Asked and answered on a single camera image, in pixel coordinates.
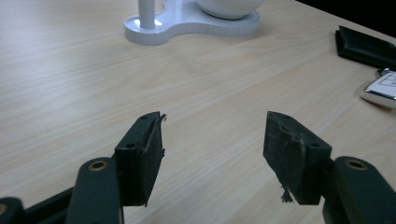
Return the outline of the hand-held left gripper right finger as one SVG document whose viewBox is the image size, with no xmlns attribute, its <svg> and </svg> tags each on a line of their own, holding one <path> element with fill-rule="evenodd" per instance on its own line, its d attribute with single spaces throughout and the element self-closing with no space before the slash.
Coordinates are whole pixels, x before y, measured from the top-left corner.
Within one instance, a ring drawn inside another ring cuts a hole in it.
<svg viewBox="0 0 396 224">
<path fill-rule="evenodd" d="M 293 117 L 267 112 L 262 155 L 285 190 L 284 203 L 291 197 L 298 204 L 319 203 L 319 180 L 331 152 L 328 143 Z"/>
</svg>

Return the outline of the black case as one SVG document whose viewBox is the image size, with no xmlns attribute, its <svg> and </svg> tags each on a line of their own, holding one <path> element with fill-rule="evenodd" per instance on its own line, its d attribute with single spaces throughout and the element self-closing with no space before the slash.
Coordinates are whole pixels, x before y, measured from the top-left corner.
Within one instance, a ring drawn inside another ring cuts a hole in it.
<svg viewBox="0 0 396 224">
<path fill-rule="evenodd" d="M 388 41 L 340 26 L 335 31 L 337 54 L 375 68 L 396 70 L 396 46 Z"/>
</svg>

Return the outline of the silver white key fob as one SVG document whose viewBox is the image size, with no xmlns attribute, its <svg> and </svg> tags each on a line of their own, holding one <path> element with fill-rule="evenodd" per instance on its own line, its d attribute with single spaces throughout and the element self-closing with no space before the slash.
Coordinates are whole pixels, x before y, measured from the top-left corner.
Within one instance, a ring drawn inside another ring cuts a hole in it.
<svg viewBox="0 0 396 224">
<path fill-rule="evenodd" d="M 361 98 L 376 105 L 396 109 L 396 71 L 388 68 L 376 72 L 376 80 L 361 92 Z"/>
</svg>

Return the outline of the white egg-shaped bowl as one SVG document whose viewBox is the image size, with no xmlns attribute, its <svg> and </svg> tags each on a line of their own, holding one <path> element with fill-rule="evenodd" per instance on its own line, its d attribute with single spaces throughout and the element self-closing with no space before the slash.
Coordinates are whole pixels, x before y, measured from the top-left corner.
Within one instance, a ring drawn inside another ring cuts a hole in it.
<svg viewBox="0 0 396 224">
<path fill-rule="evenodd" d="M 201 9 L 227 20 L 237 20 L 258 9 L 266 0 L 195 0 Z"/>
</svg>

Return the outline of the white stand with pole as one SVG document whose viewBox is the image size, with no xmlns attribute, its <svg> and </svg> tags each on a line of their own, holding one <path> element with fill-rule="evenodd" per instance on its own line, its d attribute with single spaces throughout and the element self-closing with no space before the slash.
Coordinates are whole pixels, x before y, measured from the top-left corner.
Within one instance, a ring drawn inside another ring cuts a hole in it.
<svg viewBox="0 0 396 224">
<path fill-rule="evenodd" d="M 220 19 L 205 13 L 194 0 L 164 0 L 164 9 L 158 13 L 154 0 L 138 0 L 138 7 L 138 15 L 124 22 L 124 33 L 128 40 L 140 45 L 161 45 L 185 34 L 252 35 L 260 23 L 256 11 L 237 20 Z"/>
</svg>

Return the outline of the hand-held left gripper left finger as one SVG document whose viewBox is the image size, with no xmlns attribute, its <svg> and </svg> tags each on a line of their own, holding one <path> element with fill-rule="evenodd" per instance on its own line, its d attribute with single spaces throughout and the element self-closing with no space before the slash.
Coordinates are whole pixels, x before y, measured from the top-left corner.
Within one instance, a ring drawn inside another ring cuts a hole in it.
<svg viewBox="0 0 396 224">
<path fill-rule="evenodd" d="M 123 206 L 147 205 L 164 157 L 159 111 L 141 116 L 115 147 Z"/>
</svg>

